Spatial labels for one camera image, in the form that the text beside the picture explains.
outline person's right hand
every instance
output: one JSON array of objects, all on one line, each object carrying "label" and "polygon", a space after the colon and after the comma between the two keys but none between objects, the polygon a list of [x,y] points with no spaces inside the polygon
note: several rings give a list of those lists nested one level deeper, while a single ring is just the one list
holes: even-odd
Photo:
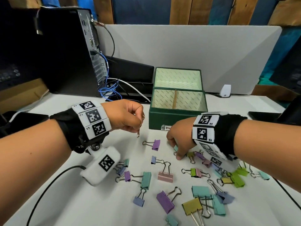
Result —
[{"label": "person's right hand", "polygon": [[190,117],[175,123],[168,131],[166,137],[169,144],[174,147],[178,142],[177,160],[181,160],[183,156],[194,146],[192,139],[192,127],[196,117]]}]

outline forearm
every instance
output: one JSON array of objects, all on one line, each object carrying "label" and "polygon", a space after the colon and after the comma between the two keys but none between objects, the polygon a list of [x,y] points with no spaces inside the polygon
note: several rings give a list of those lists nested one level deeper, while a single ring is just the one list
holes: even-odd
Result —
[{"label": "forearm", "polygon": [[235,155],[301,192],[301,127],[244,120],[234,138]]},{"label": "forearm", "polygon": [[71,154],[55,120],[0,139],[0,225],[4,224]]}]

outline person's left hand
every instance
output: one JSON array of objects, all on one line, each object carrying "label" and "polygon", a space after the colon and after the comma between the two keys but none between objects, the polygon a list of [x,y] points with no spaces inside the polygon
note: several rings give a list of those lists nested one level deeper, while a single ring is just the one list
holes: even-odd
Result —
[{"label": "person's left hand", "polygon": [[110,120],[112,130],[122,129],[137,133],[143,123],[143,106],[134,101],[122,99],[101,104]]}]

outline brown wood plank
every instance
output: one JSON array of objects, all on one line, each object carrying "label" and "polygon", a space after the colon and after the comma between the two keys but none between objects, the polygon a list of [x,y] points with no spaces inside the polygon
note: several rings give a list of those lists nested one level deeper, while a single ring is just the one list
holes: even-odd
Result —
[{"label": "brown wood plank", "polygon": [[61,7],[65,6],[78,6],[77,0],[58,0]]},{"label": "brown wood plank", "polygon": [[104,24],[114,24],[111,0],[93,0],[98,21]]},{"label": "brown wood plank", "polygon": [[41,0],[8,0],[8,1],[12,8],[38,9],[42,5]]},{"label": "brown wood plank", "polygon": [[279,1],[268,25],[301,26],[301,0]]},{"label": "brown wood plank", "polygon": [[169,24],[187,25],[189,23],[192,0],[171,0]]},{"label": "brown wood plank", "polygon": [[228,25],[249,25],[258,0],[234,0]]},{"label": "brown wood plank", "polygon": [[207,25],[213,0],[192,0],[189,24]]}]

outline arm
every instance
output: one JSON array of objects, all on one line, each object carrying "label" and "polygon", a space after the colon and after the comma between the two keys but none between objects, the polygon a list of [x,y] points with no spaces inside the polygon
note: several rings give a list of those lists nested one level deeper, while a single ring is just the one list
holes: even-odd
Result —
[{"label": "arm", "polygon": [[[141,104],[119,100],[102,106],[112,129],[137,133],[144,115]],[[0,139],[0,225],[62,166],[70,154],[71,149],[56,120],[47,120]]]},{"label": "arm", "polygon": [[[167,133],[172,147],[175,139],[178,142],[178,160],[196,145],[191,138],[194,120],[195,117],[178,121]],[[239,159],[301,192],[300,126],[244,120],[235,132],[233,147]]]}]

